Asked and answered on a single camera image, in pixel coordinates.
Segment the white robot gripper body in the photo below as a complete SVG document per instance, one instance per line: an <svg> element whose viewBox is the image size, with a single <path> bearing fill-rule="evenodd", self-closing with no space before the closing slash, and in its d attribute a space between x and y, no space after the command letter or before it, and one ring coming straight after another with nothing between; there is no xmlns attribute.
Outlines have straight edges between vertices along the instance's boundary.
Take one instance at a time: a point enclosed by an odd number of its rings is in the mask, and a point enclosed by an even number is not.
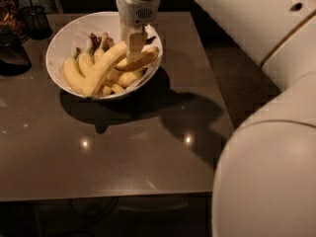
<svg viewBox="0 0 316 237"><path fill-rule="evenodd" d="M148 25L157 15L160 0L116 0L118 14L128 26Z"/></svg>

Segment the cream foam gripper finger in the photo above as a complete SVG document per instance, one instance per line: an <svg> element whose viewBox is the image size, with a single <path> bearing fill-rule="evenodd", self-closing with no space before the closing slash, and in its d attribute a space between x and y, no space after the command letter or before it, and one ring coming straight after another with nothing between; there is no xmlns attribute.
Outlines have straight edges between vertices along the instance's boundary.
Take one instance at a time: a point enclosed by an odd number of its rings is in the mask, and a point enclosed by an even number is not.
<svg viewBox="0 0 316 237"><path fill-rule="evenodd" d="M126 58L135 61L140 55L147 40L147 32L143 26L131 27L126 32Z"/></svg>
<svg viewBox="0 0 316 237"><path fill-rule="evenodd" d="M119 26L120 26L120 39L124 41L128 41L129 35L133 31L133 26L127 25L124 21L120 21Z"/></svg>

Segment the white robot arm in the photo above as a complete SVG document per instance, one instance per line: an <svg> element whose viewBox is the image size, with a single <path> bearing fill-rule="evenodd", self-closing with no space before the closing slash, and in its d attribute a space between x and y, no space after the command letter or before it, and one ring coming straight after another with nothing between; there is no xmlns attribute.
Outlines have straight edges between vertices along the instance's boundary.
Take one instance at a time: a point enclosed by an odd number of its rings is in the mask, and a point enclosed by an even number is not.
<svg viewBox="0 0 316 237"><path fill-rule="evenodd" d="M280 93L227 141L212 237L316 237L316 0L195 0Z"/></svg>

